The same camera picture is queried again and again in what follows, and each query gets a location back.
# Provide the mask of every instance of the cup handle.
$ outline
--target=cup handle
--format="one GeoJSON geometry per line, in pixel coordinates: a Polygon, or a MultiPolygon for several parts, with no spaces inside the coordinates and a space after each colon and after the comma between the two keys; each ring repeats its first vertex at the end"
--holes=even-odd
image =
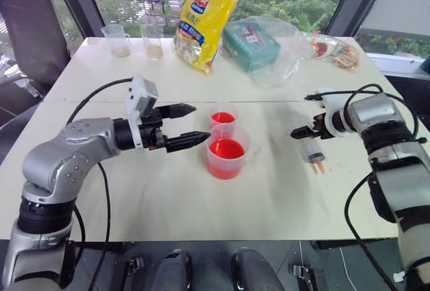
{"type": "Polygon", "coordinates": [[[261,146],[255,143],[251,143],[251,146],[249,147],[249,152],[245,157],[245,164],[254,163],[255,157],[260,153],[260,151],[261,151],[261,146]]]}

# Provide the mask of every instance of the plastic bag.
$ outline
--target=plastic bag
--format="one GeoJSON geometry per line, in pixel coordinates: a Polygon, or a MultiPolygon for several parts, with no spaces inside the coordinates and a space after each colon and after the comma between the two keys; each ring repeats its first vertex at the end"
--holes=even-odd
{"type": "Polygon", "coordinates": [[[222,33],[227,52],[259,85],[280,86],[315,51],[298,28],[271,17],[228,22],[222,33]]]}
{"type": "Polygon", "coordinates": [[[221,31],[237,1],[185,1],[174,39],[176,52],[208,74],[218,50],[221,31]]]}
{"type": "Polygon", "coordinates": [[[303,36],[313,45],[314,58],[332,61],[336,66],[355,70],[358,66],[358,51],[346,42],[325,34],[303,32],[303,36]]]}

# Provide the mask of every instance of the window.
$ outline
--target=window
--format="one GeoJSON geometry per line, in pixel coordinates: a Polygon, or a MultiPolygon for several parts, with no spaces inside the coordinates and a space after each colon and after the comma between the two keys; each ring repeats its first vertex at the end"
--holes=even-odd
{"type": "Polygon", "coordinates": [[[355,36],[355,40],[366,52],[396,56],[413,55],[424,59],[430,56],[430,41],[387,37],[361,32],[355,36]]]}
{"type": "MultiPolygon", "coordinates": [[[[95,0],[105,24],[119,23],[132,37],[140,36],[139,18],[157,16],[165,36],[173,36],[185,0],[95,0]]],[[[231,20],[250,15],[276,17],[302,31],[324,32],[340,0],[239,0],[231,20]]]]}
{"type": "MultiPolygon", "coordinates": [[[[81,45],[83,37],[70,14],[69,9],[67,9],[64,0],[52,0],[52,4],[60,21],[67,44],[69,45],[70,53],[74,54],[81,45]]],[[[0,52],[3,51],[6,55],[13,56],[12,47],[8,40],[9,36],[7,35],[3,18],[0,16],[0,52]]]]}

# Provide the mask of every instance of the red liquid in cup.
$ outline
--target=red liquid in cup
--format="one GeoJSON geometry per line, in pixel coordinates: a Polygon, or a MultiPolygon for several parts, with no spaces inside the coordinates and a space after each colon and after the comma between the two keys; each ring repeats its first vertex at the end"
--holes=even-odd
{"type": "Polygon", "coordinates": [[[218,112],[212,115],[212,119],[218,123],[234,122],[234,116],[227,112],[218,112]]]}
{"type": "MultiPolygon", "coordinates": [[[[210,145],[209,149],[216,156],[223,159],[236,159],[236,158],[242,157],[245,154],[245,150],[243,149],[243,147],[235,140],[231,140],[229,138],[222,138],[220,140],[213,142],[210,145]]],[[[236,177],[239,174],[239,172],[241,172],[241,168],[238,168],[232,171],[227,171],[227,170],[216,168],[215,166],[209,163],[209,172],[214,177],[217,177],[220,179],[231,179],[236,177]]]]}

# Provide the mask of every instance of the measuring cup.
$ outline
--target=measuring cup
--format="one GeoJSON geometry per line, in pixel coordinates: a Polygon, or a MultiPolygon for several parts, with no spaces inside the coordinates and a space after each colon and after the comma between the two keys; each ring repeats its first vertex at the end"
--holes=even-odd
{"type": "Polygon", "coordinates": [[[257,149],[251,145],[248,132],[236,124],[224,123],[210,130],[206,140],[206,158],[209,172],[219,179],[236,177],[257,149]]]}
{"type": "Polygon", "coordinates": [[[209,127],[213,128],[223,123],[236,123],[239,113],[233,104],[228,102],[215,103],[210,108],[209,127]]]}
{"type": "Polygon", "coordinates": [[[124,32],[123,26],[120,24],[108,24],[102,27],[101,32],[103,32],[114,56],[122,58],[130,54],[130,35],[124,32]]]}
{"type": "Polygon", "coordinates": [[[153,15],[142,16],[139,19],[139,24],[148,58],[160,59],[163,57],[163,47],[161,46],[163,26],[157,24],[157,18],[153,15]]]}

